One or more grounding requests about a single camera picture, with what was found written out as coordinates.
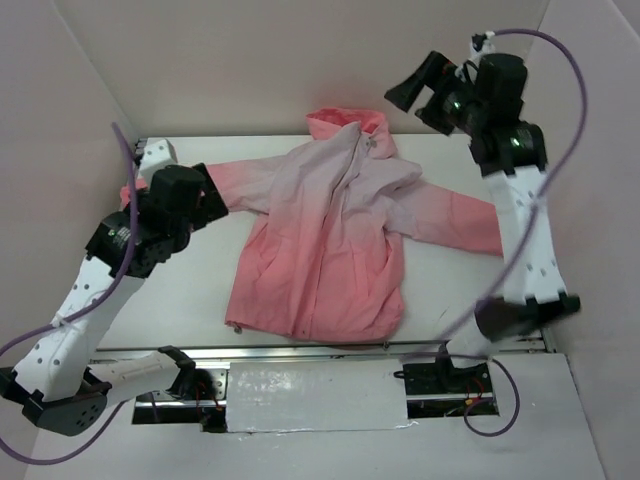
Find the pink hooded zip jacket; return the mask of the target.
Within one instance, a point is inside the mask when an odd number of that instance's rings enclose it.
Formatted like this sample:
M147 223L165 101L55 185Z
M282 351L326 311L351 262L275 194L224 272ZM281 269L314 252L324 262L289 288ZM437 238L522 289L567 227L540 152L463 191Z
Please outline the pink hooded zip jacket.
M322 108L306 122L310 141L286 154L208 166L228 209L256 214L228 326L379 341L404 314L405 238L501 254L495 207L427 182L400 158L384 114Z

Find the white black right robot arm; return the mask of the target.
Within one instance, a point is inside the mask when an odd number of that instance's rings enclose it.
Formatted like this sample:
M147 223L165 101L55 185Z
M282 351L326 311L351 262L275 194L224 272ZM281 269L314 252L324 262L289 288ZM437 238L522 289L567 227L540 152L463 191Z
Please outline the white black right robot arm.
M496 208L505 267L472 317L449 334L436 356L435 379L459 390L470 369L487 361L500 343L576 314L578 295L559 271L547 213L551 175L539 126L521 119L528 70L505 53L483 55L457 66L432 51L385 98L407 111L423 88L432 96L417 117L432 129L470 138L470 153Z

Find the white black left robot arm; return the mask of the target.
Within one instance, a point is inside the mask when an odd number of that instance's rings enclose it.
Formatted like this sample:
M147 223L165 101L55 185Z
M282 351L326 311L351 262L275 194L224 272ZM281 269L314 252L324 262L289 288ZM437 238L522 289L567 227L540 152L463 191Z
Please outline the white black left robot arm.
M183 251L192 233L228 209L207 168L169 165L98 224L78 276L31 351L1 371L1 395L36 427L73 437L102 412L151 391L189 396L195 362L174 346L133 360L93 365L116 316L155 267Z

